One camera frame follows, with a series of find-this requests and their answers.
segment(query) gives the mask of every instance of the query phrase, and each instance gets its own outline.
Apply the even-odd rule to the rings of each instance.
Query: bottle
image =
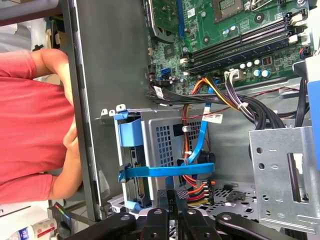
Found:
[[[55,219],[48,219],[16,231],[6,240],[38,240],[57,229]]]
[[[16,231],[6,240],[35,240],[34,230],[32,226],[27,226],[19,231]]]

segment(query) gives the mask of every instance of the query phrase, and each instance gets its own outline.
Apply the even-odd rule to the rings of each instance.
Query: barcode sticker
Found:
[[[202,121],[206,121],[214,124],[222,124],[222,119],[224,115],[215,114],[215,113],[209,114],[210,112],[211,112],[210,107],[206,106],[203,111],[204,116],[202,117]]]
[[[188,19],[196,15],[196,9],[192,8],[187,12]]]
[[[158,96],[158,98],[164,99],[164,94],[162,92],[161,87],[158,87],[158,86],[153,86],[153,87],[154,87],[155,93]]]

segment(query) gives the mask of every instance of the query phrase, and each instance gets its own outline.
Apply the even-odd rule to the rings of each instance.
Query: green circuit board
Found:
[[[247,0],[182,0],[182,6],[185,29],[187,30],[184,38],[177,35],[174,43],[158,42],[156,45],[152,44],[151,38],[149,38],[150,47],[153,49],[150,58],[151,63],[156,65],[156,75],[161,75],[161,69],[170,68],[172,76],[181,79],[171,86],[171,89],[179,94],[189,94],[197,81],[195,75],[184,76],[180,63],[181,54],[184,51],[193,53],[265,26],[283,17],[286,13],[295,13],[302,8],[309,10],[308,1],[305,1],[303,5],[298,5],[296,0],[288,0],[285,6],[281,7],[274,0],[254,11],[245,10],[248,8]],[[236,9],[216,14],[218,10],[227,10],[230,6],[236,6]],[[257,15],[263,16],[263,20],[261,18],[257,20]],[[236,81],[233,85],[243,87],[273,79],[293,77],[292,64],[301,60],[299,50],[304,46],[309,46],[311,52],[314,49],[312,34],[308,28],[299,36],[298,43],[252,59],[252,62],[260,60],[261,64],[247,68],[245,70],[246,78]],[[240,64],[228,65],[206,74],[223,76],[224,71],[239,69]],[[265,78],[254,76],[255,70],[268,70],[270,76]]]
[[[154,24],[171,33],[178,32],[176,0],[153,0]]]

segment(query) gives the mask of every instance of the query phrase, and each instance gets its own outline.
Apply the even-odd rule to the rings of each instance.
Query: motherboard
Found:
[[[150,65],[147,80],[189,94],[203,76],[224,88],[294,77],[292,64],[312,55],[307,0],[145,0]]]

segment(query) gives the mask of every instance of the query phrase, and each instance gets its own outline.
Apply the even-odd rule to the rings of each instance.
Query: metal grille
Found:
[[[176,190],[175,192],[176,192],[179,199],[189,198],[188,191],[186,191],[186,190]],[[159,189],[157,192],[157,196],[158,196],[158,198],[166,198],[167,197],[167,190]]]
[[[192,131],[189,133],[189,145],[190,145],[190,150],[192,151],[193,150],[192,140],[196,140],[199,137],[201,121],[189,122],[188,125],[191,126],[192,128]]]
[[[157,126],[155,131],[159,147],[160,166],[171,167],[174,165],[174,157],[172,151],[170,127]]]
[[[212,206],[208,206],[205,211],[212,216],[217,216],[223,212],[231,212],[238,214],[244,218],[257,221],[258,219],[258,206],[256,195],[253,190],[241,190],[236,189],[236,191],[241,191],[246,194],[244,201],[236,201],[235,206],[225,206],[226,197],[232,192],[223,188],[218,188],[214,191],[214,202]]]

